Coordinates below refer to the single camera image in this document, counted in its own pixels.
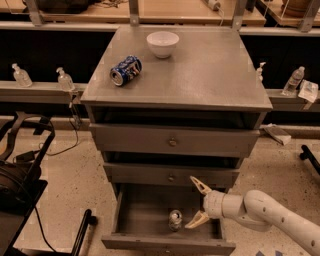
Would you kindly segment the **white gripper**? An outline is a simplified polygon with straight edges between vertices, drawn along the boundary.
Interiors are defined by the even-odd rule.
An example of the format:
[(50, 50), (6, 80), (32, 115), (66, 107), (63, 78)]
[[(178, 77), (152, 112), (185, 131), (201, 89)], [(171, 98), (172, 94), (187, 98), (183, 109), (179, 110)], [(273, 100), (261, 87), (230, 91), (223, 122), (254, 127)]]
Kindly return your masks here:
[(193, 182), (193, 184), (196, 186), (196, 188), (202, 195), (206, 195), (203, 199), (203, 208), (205, 212), (199, 210), (194, 215), (192, 220), (185, 225), (186, 229), (194, 229), (206, 223), (209, 220), (209, 218), (221, 218), (223, 216), (222, 205), (225, 196), (225, 193), (216, 190), (212, 191), (212, 189), (209, 186), (207, 186), (194, 176), (191, 176), (190, 180)]

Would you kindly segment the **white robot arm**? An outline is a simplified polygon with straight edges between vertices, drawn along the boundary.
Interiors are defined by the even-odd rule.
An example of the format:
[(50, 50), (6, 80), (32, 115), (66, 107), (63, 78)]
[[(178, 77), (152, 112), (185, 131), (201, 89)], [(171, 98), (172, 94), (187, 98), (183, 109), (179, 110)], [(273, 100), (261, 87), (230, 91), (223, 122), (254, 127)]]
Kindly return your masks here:
[(268, 194), (250, 190), (244, 196), (231, 195), (212, 190), (194, 176), (190, 179), (204, 198), (202, 209), (185, 225), (187, 229), (221, 218), (259, 232), (275, 226), (311, 256), (320, 256), (320, 226), (290, 211)]

